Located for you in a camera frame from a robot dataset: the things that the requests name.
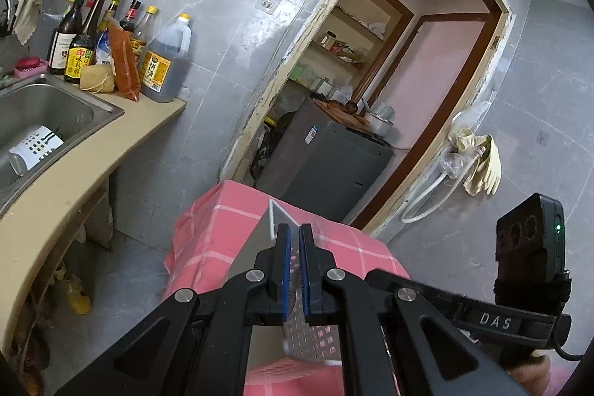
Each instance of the pink tablecloth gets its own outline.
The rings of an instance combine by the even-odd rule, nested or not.
[[[224,181],[202,195],[175,223],[173,247],[165,258],[170,274],[164,297],[182,287],[206,292],[222,286],[227,270],[268,208],[269,195]],[[364,277],[381,268],[401,276],[406,271],[382,243],[360,230],[331,222],[277,200],[299,224],[312,224],[320,245],[332,251],[336,265]],[[306,364],[292,359],[251,371],[244,395],[342,395],[339,367]]]

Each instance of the pink soap dish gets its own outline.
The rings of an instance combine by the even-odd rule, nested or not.
[[[19,79],[29,78],[48,70],[49,63],[38,57],[25,57],[14,68],[14,75]]]

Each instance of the sink rim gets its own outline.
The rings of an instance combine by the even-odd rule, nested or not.
[[[81,91],[75,86],[66,83],[66,81],[60,80],[54,75],[46,73],[31,76],[30,78],[23,79],[5,89],[2,89],[0,91],[0,103],[2,102],[2,98],[5,98],[7,95],[13,94],[14,92],[32,85],[48,85],[59,91],[62,91],[69,96],[72,96],[73,98],[76,98],[76,100],[82,102],[84,105],[93,110],[94,117],[93,121],[85,126],[84,129],[68,138],[68,140],[66,140],[62,146],[51,153],[43,162],[35,165],[25,175],[10,185],[12,188],[7,191],[7,194],[3,198],[0,199],[0,218],[6,215],[11,205],[23,194],[23,192],[29,188],[29,186],[43,172],[56,163],[57,160],[72,150],[72,148],[76,147],[76,145],[80,144],[89,136],[93,135],[93,133],[96,133],[98,130],[102,129],[104,126],[124,114],[124,110],[119,106],[111,104],[107,101],[103,101],[91,93]]]

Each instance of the gray refrigerator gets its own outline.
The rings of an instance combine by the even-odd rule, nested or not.
[[[344,127],[306,99],[255,187],[342,222],[384,170],[392,153],[383,141]]]

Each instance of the plastic jug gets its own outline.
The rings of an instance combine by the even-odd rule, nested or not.
[[[159,103],[173,100],[188,71],[189,40],[192,31],[189,16],[180,14],[177,21],[163,29],[150,42],[140,68],[140,91]]]

